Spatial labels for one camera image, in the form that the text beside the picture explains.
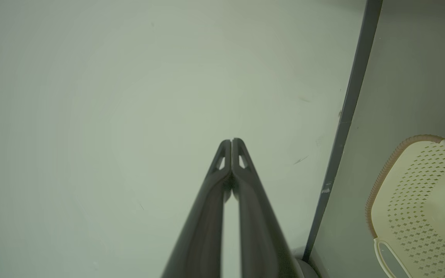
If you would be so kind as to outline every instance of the cream-colored basket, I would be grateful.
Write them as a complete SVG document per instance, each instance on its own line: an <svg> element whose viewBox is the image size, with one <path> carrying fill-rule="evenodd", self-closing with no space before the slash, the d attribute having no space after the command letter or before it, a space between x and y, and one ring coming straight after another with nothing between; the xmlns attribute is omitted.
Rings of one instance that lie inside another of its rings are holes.
<svg viewBox="0 0 445 278"><path fill-rule="evenodd" d="M379 244L392 252L410 278L445 278L445 139L432 135L401 143L385 164L370 193L366 218Z"/></svg>

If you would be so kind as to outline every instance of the white wall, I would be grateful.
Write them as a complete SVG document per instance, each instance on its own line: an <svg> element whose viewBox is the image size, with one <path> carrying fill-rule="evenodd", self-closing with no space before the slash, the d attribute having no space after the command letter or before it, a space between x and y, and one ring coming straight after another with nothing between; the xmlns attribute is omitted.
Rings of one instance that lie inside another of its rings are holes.
<svg viewBox="0 0 445 278"><path fill-rule="evenodd" d="M0 0L0 278L159 276L232 137L304 245L361 21L313 0Z"/></svg>

